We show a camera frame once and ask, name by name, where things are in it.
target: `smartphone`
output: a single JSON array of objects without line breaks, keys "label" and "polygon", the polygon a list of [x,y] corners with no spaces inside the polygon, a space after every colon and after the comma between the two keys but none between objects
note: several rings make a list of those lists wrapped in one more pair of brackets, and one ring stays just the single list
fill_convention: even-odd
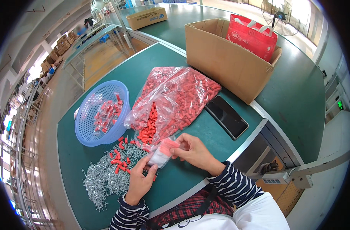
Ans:
[{"label": "smartphone", "polygon": [[233,140],[248,128],[248,123],[220,95],[207,103],[205,109]]}]

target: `clear plastic bag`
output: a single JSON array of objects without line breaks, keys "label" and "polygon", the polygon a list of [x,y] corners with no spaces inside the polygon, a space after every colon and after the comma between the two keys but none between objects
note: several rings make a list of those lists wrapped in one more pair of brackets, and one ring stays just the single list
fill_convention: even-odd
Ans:
[{"label": "clear plastic bag", "polygon": [[140,146],[138,137],[149,127],[150,114],[155,108],[157,116],[152,119],[155,133],[151,143],[144,142],[141,146],[148,151],[150,146],[146,144],[157,145],[190,125],[220,89],[218,83],[190,67],[155,67],[125,118],[124,126],[136,130],[135,140]]},{"label": "clear plastic bag", "polygon": [[97,114],[94,116],[95,126],[93,135],[100,136],[100,132],[107,133],[115,124],[116,120],[120,116],[123,100],[116,95],[117,102],[112,100],[104,101],[97,109]]},{"label": "clear plastic bag", "polygon": [[150,160],[147,165],[152,166],[157,164],[159,168],[163,168],[172,157],[170,149],[180,147],[180,144],[175,142],[175,140],[175,136],[171,136],[163,139],[159,145],[153,146],[148,153]]}]

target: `hand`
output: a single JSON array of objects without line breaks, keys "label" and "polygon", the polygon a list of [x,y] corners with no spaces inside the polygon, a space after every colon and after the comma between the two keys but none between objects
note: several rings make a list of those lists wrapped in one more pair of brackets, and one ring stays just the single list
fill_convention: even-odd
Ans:
[{"label": "hand", "polygon": [[206,170],[214,177],[220,175],[224,170],[225,165],[213,157],[198,137],[182,133],[176,142],[183,150],[180,148],[170,149],[173,159],[180,157],[181,161],[186,160],[190,164]]},{"label": "hand", "polygon": [[[125,195],[125,201],[129,205],[138,205],[140,199],[150,190],[154,175],[157,172],[158,165],[154,164],[152,167],[146,166],[150,160],[148,156],[143,157],[132,168],[130,172],[129,190]],[[148,170],[148,174],[145,177],[143,175],[143,169]]]}]

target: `striped sleeve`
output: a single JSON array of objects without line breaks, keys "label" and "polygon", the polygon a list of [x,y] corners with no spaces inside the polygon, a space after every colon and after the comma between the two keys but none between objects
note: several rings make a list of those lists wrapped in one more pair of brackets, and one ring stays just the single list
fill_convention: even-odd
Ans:
[{"label": "striped sleeve", "polygon": [[207,177],[207,179],[217,188],[220,196],[229,200],[237,208],[265,193],[254,181],[235,169],[232,163],[225,161],[223,164],[226,167],[219,176]]},{"label": "striped sleeve", "polygon": [[120,207],[111,220],[109,230],[140,229],[141,225],[148,220],[149,210],[144,199],[142,198],[138,205],[131,206],[126,203],[125,195],[117,200]]}]

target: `green exit sign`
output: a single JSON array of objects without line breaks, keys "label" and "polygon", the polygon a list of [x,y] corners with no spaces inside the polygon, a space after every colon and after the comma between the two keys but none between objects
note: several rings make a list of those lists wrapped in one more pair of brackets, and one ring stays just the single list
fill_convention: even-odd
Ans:
[{"label": "green exit sign", "polygon": [[343,109],[344,109],[344,108],[343,108],[343,104],[342,104],[341,101],[338,101],[338,108],[339,108],[340,110],[343,110]]}]

